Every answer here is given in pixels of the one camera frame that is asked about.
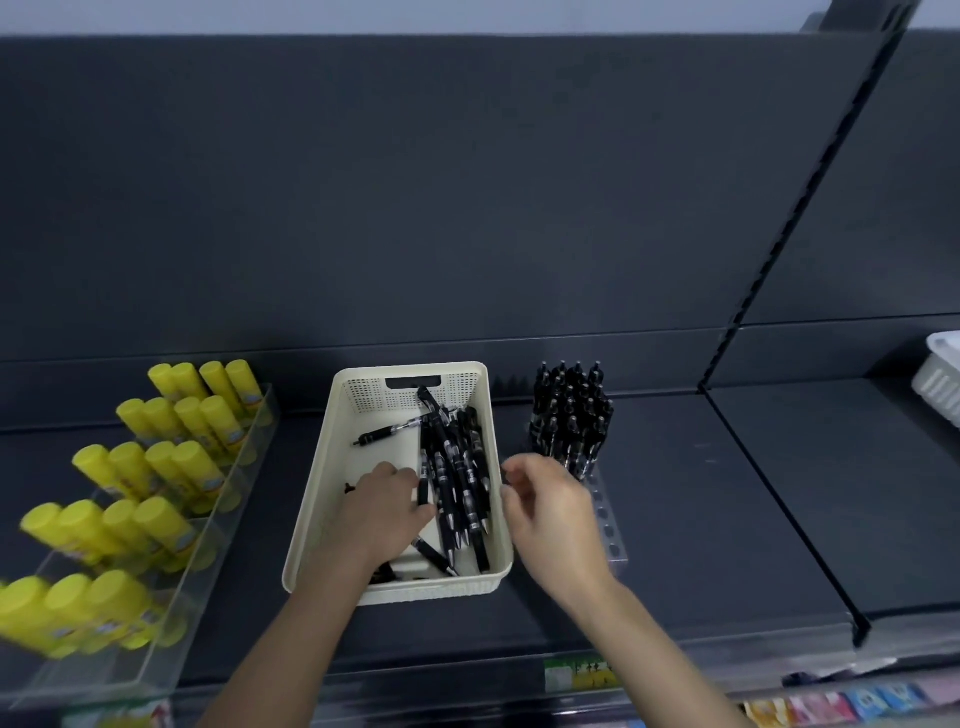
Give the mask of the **person's left hand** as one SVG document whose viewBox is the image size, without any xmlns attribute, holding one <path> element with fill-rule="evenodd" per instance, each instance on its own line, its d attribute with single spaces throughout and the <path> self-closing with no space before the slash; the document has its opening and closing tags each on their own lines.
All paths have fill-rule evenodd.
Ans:
<svg viewBox="0 0 960 728">
<path fill-rule="evenodd" d="M 402 500 L 415 501 L 418 475 L 409 467 L 378 463 L 343 497 L 325 536 L 332 552 L 367 577 L 411 548 L 422 531 L 402 531 Z"/>
</svg>

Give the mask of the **person's right hand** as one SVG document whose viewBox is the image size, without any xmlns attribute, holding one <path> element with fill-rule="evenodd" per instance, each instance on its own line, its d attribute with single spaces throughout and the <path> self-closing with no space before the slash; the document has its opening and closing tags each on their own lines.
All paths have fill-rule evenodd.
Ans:
<svg viewBox="0 0 960 728">
<path fill-rule="evenodd" d="M 528 573 L 566 613 L 591 605 L 614 577 L 587 489 L 557 461 L 533 453 L 511 456 L 502 476 L 530 516 L 529 527 L 508 526 Z"/>
</svg>

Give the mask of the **person's right forearm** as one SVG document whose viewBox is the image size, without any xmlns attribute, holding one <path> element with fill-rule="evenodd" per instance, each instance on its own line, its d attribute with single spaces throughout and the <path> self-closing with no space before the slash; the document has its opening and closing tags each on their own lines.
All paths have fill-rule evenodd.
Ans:
<svg viewBox="0 0 960 728">
<path fill-rule="evenodd" d="M 543 588 L 607 661 L 647 728 L 751 728 L 615 577 L 552 579 Z"/>
</svg>

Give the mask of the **person's left forearm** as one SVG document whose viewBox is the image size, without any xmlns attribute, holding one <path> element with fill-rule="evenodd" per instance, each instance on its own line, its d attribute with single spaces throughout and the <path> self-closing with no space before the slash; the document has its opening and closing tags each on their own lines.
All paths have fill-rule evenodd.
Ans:
<svg viewBox="0 0 960 728">
<path fill-rule="evenodd" d="M 197 728 L 308 728 L 354 611 L 389 559 L 372 542 L 320 550 Z"/>
</svg>

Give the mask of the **pile of black pens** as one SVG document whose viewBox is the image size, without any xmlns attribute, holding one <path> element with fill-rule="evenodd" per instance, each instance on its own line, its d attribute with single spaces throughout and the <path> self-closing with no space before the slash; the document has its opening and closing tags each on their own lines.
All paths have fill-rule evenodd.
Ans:
<svg viewBox="0 0 960 728">
<path fill-rule="evenodd" d="M 477 571 L 486 575 L 491 570 L 485 540 L 489 530 L 489 495 L 476 475 L 470 451 L 462 447 L 460 420 L 440 406 L 425 385 L 417 387 L 416 395 L 426 408 L 423 424 L 431 431 L 424 450 L 427 472 L 432 474 L 436 486 L 438 515 L 443 523 L 439 529 L 449 536 L 444 544 L 452 542 L 450 548 L 444 549 L 448 552 L 447 560 L 452 565 L 453 552 L 470 548 Z"/>
</svg>

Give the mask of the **black retractable pen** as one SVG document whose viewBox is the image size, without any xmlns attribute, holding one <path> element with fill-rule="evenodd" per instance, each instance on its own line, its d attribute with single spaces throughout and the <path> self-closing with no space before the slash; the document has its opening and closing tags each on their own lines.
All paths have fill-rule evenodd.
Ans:
<svg viewBox="0 0 960 728">
<path fill-rule="evenodd" d="M 367 431 L 357 436 L 356 440 L 352 443 L 353 447 L 367 447 L 374 443 L 381 442 L 388 438 L 395 436 L 401 431 L 418 428 L 422 425 L 427 415 L 420 415 L 414 418 L 410 418 L 406 421 L 395 423 L 392 425 L 387 425 L 376 430 Z"/>
</svg>

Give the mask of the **clear acrylic pen holder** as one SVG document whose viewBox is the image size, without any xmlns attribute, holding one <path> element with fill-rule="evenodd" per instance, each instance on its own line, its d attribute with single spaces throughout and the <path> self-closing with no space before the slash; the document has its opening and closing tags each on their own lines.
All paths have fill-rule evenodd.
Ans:
<svg viewBox="0 0 960 728">
<path fill-rule="evenodd" d="M 564 405 L 551 399 L 534 410 L 526 431 L 529 452 L 552 457 L 588 491 L 607 564 L 622 577 L 629 565 L 628 550 L 599 468 L 609 435 L 606 415 L 599 414 L 592 398 L 579 404 L 569 399 Z"/>
</svg>

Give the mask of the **cream perforated plastic basket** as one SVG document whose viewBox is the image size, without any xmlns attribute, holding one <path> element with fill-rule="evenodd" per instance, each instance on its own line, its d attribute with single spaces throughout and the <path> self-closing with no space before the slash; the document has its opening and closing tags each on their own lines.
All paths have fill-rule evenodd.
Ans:
<svg viewBox="0 0 960 728">
<path fill-rule="evenodd" d="M 480 597 L 496 591 L 510 574 L 514 547 L 502 512 L 498 444 L 487 367 L 478 361 L 426 363 L 402 366 L 350 368 L 333 378 L 313 466 L 306 482 L 282 583 L 296 588 L 306 557 L 323 539 L 354 485 L 380 462 L 398 469 L 420 467 L 421 431 L 403 429 L 384 440 L 354 445 L 368 431 L 405 423 L 427 413 L 418 397 L 421 386 L 448 410 L 472 407 L 476 411 L 486 457 L 490 513 L 478 528 L 483 532 L 489 569 L 476 564 L 467 544 L 452 552 L 457 577 L 444 574 L 414 547 L 393 562 L 396 579 L 366 588 L 361 606 Z"/>
</svg>

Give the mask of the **green shelf price label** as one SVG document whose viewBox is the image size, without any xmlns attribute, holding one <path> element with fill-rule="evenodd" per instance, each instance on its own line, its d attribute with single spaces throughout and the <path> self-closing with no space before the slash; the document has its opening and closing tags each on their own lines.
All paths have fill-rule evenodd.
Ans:
<svg viewBox="0 0 960 728">
<path fill-rule="evenodd" d="M 543 663 L 544 691 L 548 695 L 620 689 L 622 683 L 598 653 L 554 657 Z"/>
</svg>

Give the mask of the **clear acrylic tiered display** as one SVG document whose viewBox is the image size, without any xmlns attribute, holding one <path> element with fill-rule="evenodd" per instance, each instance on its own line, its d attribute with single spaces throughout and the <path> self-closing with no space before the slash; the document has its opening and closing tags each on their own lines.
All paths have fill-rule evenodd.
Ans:
<svg viewBox="0 0 960 728">
<path fill-rule="evenodd" d="M 191 554 L 183 570 L 148 569 L 138 576 L 161 611 L 153 638 L 138 649 L 109 644 L 95 653 L 78 651 L 52 660 L 0 644 L 0 715 L 174 694 L 280 426 L 282 409 L 275 387 L 271 383 L 261 387 L 265 400 L 253 420 L 250 442 L 243 447 L 243 463 L 232 465 L 226 476 L 224 498 L 230 507 L 217 503 L 209 514 L 189 521 L 198 536 L 198 553 Z"/>
</svg>

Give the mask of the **group of yellow glue sticks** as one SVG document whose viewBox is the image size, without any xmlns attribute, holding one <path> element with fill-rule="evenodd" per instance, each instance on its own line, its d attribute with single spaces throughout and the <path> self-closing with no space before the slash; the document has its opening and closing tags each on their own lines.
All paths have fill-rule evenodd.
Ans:
<svg viewBox="0 0 960 728">
<path fill-rule="evenodd" d="M 78 450 L 72 465 L 105 500 L 34 506 L 19 528 L 74 571 L 0 581 L 0 640 L 61 660 L 109 648 L 168 648 L 188 620 L 150 575 L 185 578 L 218 556 L 213 519 L 239 510 L 258 464 L 258 431 L 273 423 L 245 359 L 159 363 L 159 396 L 116 414 L 132 439 Z"/>
</svg>

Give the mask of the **row of colourful packets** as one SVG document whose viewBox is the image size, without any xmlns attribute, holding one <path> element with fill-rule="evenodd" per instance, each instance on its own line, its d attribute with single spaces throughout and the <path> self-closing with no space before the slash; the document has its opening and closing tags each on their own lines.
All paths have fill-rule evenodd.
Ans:
<svg viewBox="0 0 960 728">
<path fill-rule="evenodd" d="M 960 676 L 752 699 L 739 709 L 755 728 L 960 728 Z"/>
</svg>

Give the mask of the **black slotted shelf upright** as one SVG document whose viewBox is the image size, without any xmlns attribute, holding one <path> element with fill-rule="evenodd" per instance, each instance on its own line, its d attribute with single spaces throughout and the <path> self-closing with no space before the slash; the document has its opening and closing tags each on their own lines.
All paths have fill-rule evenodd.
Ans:
<svg viewBox="0 0 960 728">
<path fill-rule="evenodd" d="M 753 277 L 744 297 L 729 320 L 718 346 L 697 385 L 697 393 L 707 394 L 711 380 L 726 353 L 736 340 L 757 297 L 793 237 L 804 214 L 822 186 L 839 151 L 870 100 L 882 74 L 896 52 L 910 22 L 924 0 L 830 0 L 818 26 L 820 33 L 866 32 L 874 38 L 869 63 L 860 74 L 844 113 L 834 127 L 826 146 L 808 176 L 798 200 L 787 214 L 783 226 Z"/>
</svg>

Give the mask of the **white slotted plastic basket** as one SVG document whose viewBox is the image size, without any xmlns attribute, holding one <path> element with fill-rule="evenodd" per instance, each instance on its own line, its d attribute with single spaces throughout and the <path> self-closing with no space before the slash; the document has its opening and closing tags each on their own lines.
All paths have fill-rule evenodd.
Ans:
<svg viewBox="0 0 960 728">
<path fill-rule="evenodd" d="M 960 431 L 960 330 L 927 336 L 928 356 L 912 381 L 912 390 Z"/>
</svg>

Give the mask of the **clear shelf price rail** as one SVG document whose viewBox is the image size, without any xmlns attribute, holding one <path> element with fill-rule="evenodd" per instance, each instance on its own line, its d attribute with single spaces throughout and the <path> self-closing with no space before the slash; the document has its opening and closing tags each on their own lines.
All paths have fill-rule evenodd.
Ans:
<svg viewBox="0 0 960 728">
<path fill-rule="evenodd" d="M 227 672 L 249 648 L 252 635 L 197 636 L 183 667 L 173 698 L 183 715 L 194 703 L 209 698 L 227 680 Z M 360 653 L 361 644 L 347 648 L 334 661 L 331 675 L 320 692 L 318 722 L 373 722 L 406 718 L 440 718 L 460 709 L 496 711 L 529 709 L 544 712 L 567 697 L 614 693 L 616 688 L 548 694 L 544 662 L 584 649 L 581 637 L 549 651 L 544 641 L 522 643 L 518 637 L 502 645 L 454 650 L 442 640 L 427 652 L 411 642 L 387 649 L 383 637 L 373 651 Z M 940 664 L 960 665 L 960 622 L 922 623 L 886 620 L 869 632 L 850 625 L 779 630 L 768 633 L 726 635 L 682 640 L 681 649 L 701 672 L 733 694 L 771 693 L 782 688 L 812 684 L 824 674 L 826 682 L 850 682 L 846 673 L 871 661 L 893 661 L 894 674 L 937 670 Z M 0 714 L 0 723 L 18 724 L 8 713 L 59 711 L 16 710 Z"/>
</svg>

